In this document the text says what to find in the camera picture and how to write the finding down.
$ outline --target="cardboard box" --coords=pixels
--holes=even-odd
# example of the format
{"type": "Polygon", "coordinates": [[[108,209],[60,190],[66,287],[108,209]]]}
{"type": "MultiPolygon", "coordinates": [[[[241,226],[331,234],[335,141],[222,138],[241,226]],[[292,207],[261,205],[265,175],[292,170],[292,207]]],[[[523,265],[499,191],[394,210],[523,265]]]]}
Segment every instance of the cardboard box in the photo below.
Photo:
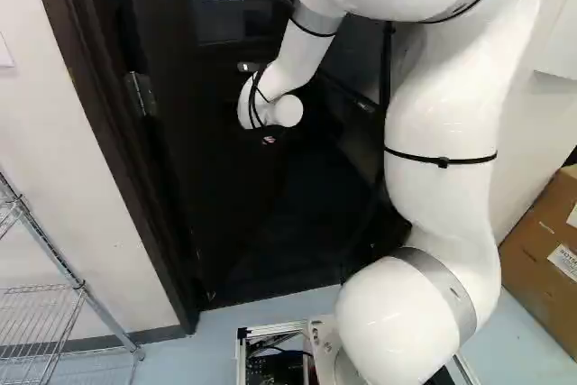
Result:
{"type": "Polygon", "coordinates": [[[577,165],[555,174],[499,251],[505,288],[577,361],[577,165]]]}

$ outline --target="door hinge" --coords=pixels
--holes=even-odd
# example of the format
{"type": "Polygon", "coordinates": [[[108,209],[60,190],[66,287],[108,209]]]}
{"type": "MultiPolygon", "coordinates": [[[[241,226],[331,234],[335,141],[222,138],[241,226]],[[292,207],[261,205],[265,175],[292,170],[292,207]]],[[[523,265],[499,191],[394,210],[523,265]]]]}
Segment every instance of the door hinge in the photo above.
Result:
{"type": "Polygon", "coordinates": [[[139,117],[156,116],[156,98],[150,77],[131,71],[124,76],[124,83],[139,117]]]}

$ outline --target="door frame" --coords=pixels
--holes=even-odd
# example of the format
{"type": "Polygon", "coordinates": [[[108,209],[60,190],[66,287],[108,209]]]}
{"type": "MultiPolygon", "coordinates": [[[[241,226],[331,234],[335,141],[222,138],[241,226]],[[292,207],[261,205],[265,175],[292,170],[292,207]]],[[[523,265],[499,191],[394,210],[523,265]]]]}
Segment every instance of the door frame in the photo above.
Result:
{"type": "Polygon", "coordinates": [[[189,272],[179,260],[177,235],[159,201],[145,131],[105,45],[93,0],[42,0],[62,57],[184,333],[193,334],[199,308],[189,272]]]}

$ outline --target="label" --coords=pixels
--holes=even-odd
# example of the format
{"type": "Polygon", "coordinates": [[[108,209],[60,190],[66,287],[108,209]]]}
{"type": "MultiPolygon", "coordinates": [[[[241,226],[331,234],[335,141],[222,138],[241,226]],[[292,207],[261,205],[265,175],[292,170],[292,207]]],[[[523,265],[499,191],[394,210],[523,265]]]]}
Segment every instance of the label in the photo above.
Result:
{"type": "Polygon", "coordinates": [[[577,254],[561,244],[549,254],[547,259],[563,274],[577,283],[577,254]]]}
{"type": "Polygon", "coordinates": [[[567,224],[577,228],[577,203],[573,207],[573,211],[567,217],[567,224]]]}

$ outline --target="black strap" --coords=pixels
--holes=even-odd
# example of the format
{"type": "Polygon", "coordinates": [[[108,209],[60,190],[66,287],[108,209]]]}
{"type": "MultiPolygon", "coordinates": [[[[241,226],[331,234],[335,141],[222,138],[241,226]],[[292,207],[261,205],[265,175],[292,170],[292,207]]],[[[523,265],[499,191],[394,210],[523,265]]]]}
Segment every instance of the black strap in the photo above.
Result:
{"type": "Polygon", "coordinates": [[[497,153],[493,153],[488,157],[480,157],[480,158],[465,158],[465,159],[450,159],[447,157],[422,157],[420,155],[411,155],[410,153],[404,153],[399,151],[393,151],[391,148],[385,146],[385,151],[390,153],[391,155],[395,155],[399,158],[404,158],[405,160],[412,160],[418,162],[425,162],[428,164],[434,164],[439,167],[439,169],[448,169],[449,166],[456,166],[456,165],[467,165],[467,164],[482,164],[484,162],[493,161],[497,158],[497,153]]]}
{"type": "Polygon", "coordinates": [[[291,22],[293,22],[301,31],[303,31],[304,33],[308,33],[309,35],[313,35],[316,36],[317,38],[330,38],[332,36],[336,35],[336,32],[333,33],[318,33],[318,32],[313,32],[308,30],[305,26],[303,26],[301,23],[297,22],[297,20],[295,20],[294,18],[290,17],[289,20],[291,22]]]}

